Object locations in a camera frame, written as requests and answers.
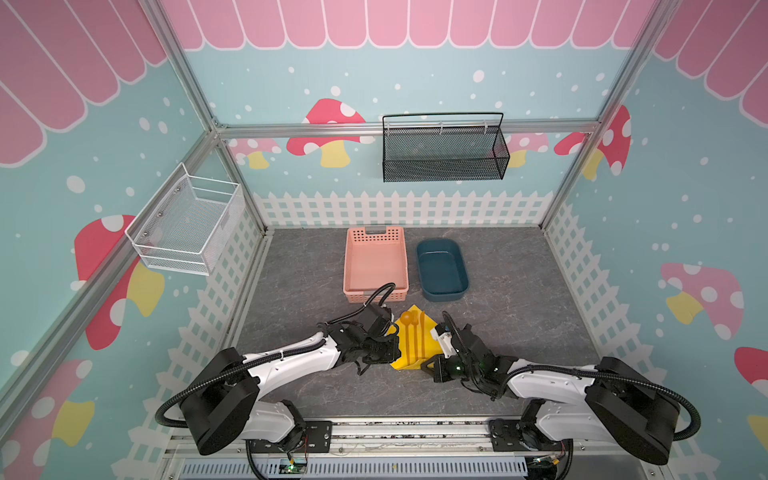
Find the orange plastic spoon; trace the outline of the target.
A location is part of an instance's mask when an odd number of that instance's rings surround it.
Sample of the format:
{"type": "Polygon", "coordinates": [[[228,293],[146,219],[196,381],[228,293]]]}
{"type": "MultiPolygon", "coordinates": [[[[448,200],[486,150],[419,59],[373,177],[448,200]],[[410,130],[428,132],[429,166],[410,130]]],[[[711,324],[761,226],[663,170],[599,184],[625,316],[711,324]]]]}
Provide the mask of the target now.
{"type": "Polygon", "coordinates": [[[400,320],[403,326],[405,357],[407,363],[411,364],[416,360],[418,354],[417,327],[419,325],[419,315],[411,311],[406,311],[403,313],[400,320]]]}

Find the orange plastic fork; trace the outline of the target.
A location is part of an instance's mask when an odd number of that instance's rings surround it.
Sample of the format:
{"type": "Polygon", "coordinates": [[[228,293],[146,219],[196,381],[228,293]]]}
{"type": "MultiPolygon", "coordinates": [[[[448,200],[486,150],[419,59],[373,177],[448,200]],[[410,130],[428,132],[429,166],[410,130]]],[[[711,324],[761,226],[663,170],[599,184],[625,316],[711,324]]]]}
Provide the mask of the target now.
{"type": "Polygon", "coordinates": [[[424,317],[424,312],[418,314],[417,334],[419,358],[425,358],[424,317]]]}

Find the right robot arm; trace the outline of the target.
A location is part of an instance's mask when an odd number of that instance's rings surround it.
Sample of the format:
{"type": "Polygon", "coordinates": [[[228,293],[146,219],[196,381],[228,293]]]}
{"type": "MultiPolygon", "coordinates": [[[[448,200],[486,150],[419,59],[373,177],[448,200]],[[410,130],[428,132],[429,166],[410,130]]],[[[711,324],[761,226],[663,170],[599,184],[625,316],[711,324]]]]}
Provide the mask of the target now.
{"type": "Polygon", "coordinates": [[[612,442],[641,461],[665,465],[672,444],[701,428],[691,401],[618,358],[567,367],[496,355],[449,314],[430,334],[441,351],[422,370],[437,383],[458,380],[491,400],[525,400],[517,434],[530,450],[568,440],[612,442]]]}

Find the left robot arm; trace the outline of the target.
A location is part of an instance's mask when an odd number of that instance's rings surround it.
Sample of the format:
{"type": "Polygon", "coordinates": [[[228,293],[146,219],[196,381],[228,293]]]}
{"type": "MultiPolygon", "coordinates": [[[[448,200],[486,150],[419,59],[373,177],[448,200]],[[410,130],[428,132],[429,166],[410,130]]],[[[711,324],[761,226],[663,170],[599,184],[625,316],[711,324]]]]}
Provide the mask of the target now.
{"type": "Polygon", "coordinates": [[[271,351],[219,351],[182,391],[156,410],[157,424],[188,430],[199,454],[235,441],[263,442],[287,455],[308,441],[309,426],[289,400],[265,401],[274,390],[309,375],[351,364],[358,375],[401,356],[398,328],[386,300],[395,285],[375,290],[355,311],[321,322],[309,338],[271,351]]]}

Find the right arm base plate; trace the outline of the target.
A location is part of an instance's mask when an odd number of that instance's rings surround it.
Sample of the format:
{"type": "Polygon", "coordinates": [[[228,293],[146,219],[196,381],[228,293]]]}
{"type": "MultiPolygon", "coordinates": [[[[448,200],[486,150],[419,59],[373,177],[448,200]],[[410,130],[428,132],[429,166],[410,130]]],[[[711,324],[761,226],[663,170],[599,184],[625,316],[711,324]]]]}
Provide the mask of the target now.
{"type": "Polygon", "coordinates": [[[489,421],[489,434],[494,452],[544,452],[564,454],[562,441],[551,440],[533,421],[496,418],[489,421]]]}

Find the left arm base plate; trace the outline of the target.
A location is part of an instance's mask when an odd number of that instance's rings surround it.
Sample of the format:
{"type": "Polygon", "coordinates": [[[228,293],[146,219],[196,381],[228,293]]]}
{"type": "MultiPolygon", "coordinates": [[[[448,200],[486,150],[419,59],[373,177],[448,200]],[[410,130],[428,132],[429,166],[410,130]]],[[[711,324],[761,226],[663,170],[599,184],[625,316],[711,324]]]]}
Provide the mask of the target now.
{"type": "Polygon", "coordinates": [[[308,421],[299,423],[280,441],[248,440],[253,453],[282,453],[291,455],[304,453],[329,453],[332,437],[331,421],[308,421]]]}

